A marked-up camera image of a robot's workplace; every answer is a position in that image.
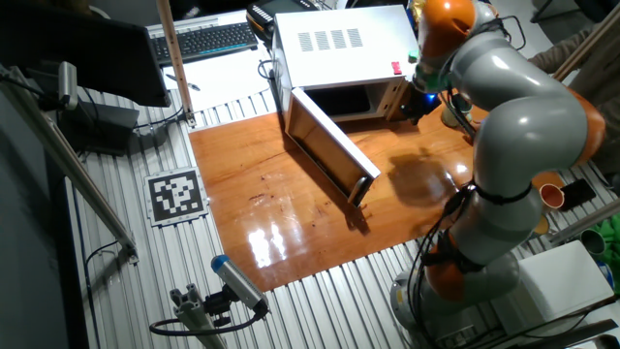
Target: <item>wooden table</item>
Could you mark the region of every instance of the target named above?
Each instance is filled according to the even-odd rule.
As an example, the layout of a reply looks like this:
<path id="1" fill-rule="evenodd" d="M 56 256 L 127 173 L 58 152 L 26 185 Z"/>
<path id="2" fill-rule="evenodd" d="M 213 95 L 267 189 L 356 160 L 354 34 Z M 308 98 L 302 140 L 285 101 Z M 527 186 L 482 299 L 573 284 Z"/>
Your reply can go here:
<path id="1" fill-rule="evenodd" d="M 359 209 L 268 114 L 190 134 L 224 251 L 267 291 L 422 236 L 472 177 L 473 149 L 440 120 L 340 124 L 381 170 Z M 476 111 L 475 118 L 482 118 Z M 535 184 L 562 185 L 557 174 Z"/>

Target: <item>keyboard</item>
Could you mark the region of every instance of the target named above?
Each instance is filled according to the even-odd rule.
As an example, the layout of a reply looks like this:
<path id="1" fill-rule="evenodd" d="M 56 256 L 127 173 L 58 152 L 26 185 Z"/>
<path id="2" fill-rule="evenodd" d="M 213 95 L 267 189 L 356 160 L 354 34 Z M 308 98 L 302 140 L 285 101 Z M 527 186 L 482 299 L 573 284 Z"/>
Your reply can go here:
<path id="1" fill-rule="evenodd" d="M 184 63 L 256 48 L 259 45 L 247 22 L 177 33 L 176 38 Z M 157 63 L 160 66 L 170 65 L 171 55 L 166 38 L 154 38 L 151 41 Z"/>

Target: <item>desk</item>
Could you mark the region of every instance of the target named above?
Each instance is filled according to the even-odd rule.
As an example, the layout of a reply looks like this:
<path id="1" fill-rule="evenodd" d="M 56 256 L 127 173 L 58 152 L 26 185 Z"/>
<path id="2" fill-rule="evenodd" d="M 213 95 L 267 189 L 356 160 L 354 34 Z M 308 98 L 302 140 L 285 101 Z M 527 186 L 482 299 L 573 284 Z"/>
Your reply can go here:
<path id="1" fill-rule="evenodd" d="M 472 177 L 473 148 L 444 126 L 442 109 L 418 127 L 340 124 L 382 172 L 360 209 L 282 132 L 275 113 L 192 133 L 224 251 L 266 291 L 424 235 Z M 546 182 L 562 185 L 557 174 L 536 180 Z"/>
<path id="2" fill-rule="evenodd" d="M 176 24 L 182 30 L 189 30 L 213 21 L 230 22 L 225 17 L 212 16 Z M 161 27 L 149 30 L 156 32 Z M 145 108 L 107 93 L 90 92 L 96 103 L 139 111 L 140 124 L 162 120 L 180 108 L 176 90 L 172 91 L 173 106 L 168 109 Z M 201 112 L 197 121 L 201 126 L 215 126 L 269 112 L 276 112 L 276 108 L 273 96 L 266 91 Z M 78 301 L 83 307 L 91 348 L 97 348 L 98 341 L 103 348 L 202 348 L 192 337 L 167 338 L 148 330 L 149 323 L 174 317 L 169 290 L 183 290 L 188 283 L 195 283 L 206 296 L 222 287 L 221 279 L 209 266 L 213 256 L 224 253 L 218 234 L 218 228 L 222 233 L 223 227 L 216 228 L 213 214 L 166 227 L 151 227 L 146 218 L 143 179 L 161 171 L 197 166 L 195 149 L 189 140 L 192 132 L 184 121 L 166 127 L 143 128 L 132 136 L 126 156 L 92 153 L 84 160 L 85 169 L 123 224 L 131 229 L 140 256 L 135 266 L 123 263 L 116 258 L 118 247 L 112 246 L 106 249 L 108 252 L 92 259 L 87 270 L 93 284 L 94 313 L 90 312 L 85 296 L 85 269 L 81 261 L 96 248 L 113 242 L 113 237 L 79 193 L 73 191 L 71 183 L 67 183 L 65 194 L 72 222 L 78 291 L 83 295 Z M 603 188 L 594 171 L 585 165 L 561 172 L 566 182 L 586 178 L 597 192 L 597 198 L 571 212 L 552 214 L 552 229 L 563 229 L 616 198 Z M 523 259 L 549 247 L 545 238 L 534 238 L 513 252 Z M 411 339 L 396 324 L 389 308 L 389 287 L 396 274 L 412 263 L 411 256 L 416 252 L 415 242 L 409 240 L 268 291 L 265 294 L 271 312 L 265 321 L 243 331 L 226 333 L 224 338 L 231 349 L 265 345 L 274 348 L 411 348 Z M 471 338 L 499 325 L 487 304 L 477 308 L 482 313 L 472 318 L 476 330 L 466 329 L 456 335 Z M 240 324 L 250 319 L 251 312 L 237 302 L 232 305 L 230 316 L 234 324 Z"/>

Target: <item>white microwave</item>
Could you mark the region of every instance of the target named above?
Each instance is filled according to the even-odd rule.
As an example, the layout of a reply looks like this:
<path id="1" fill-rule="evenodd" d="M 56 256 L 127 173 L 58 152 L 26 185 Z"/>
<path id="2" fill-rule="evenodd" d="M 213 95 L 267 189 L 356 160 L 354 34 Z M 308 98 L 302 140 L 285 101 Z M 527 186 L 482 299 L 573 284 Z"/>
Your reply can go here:
<path id="1" fill-rule="evenodd" d="M 275 16 L 273 66 L 286 133 L 358 206 L 379 169 L 334 122 L 399 108 L 418 43 L 402 6 Z"/>

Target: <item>open microwave door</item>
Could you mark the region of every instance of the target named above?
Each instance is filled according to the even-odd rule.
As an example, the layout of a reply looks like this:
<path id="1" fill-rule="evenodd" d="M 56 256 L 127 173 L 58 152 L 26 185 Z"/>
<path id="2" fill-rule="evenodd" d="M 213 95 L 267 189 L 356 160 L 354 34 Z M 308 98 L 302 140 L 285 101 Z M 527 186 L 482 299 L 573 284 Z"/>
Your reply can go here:
<path id="1" fill-rule="evenodd" d="M 285 131 L 347 197 L 359 206 L 379 169 L 351 142 L 319 106 L 295 88 Z"/>

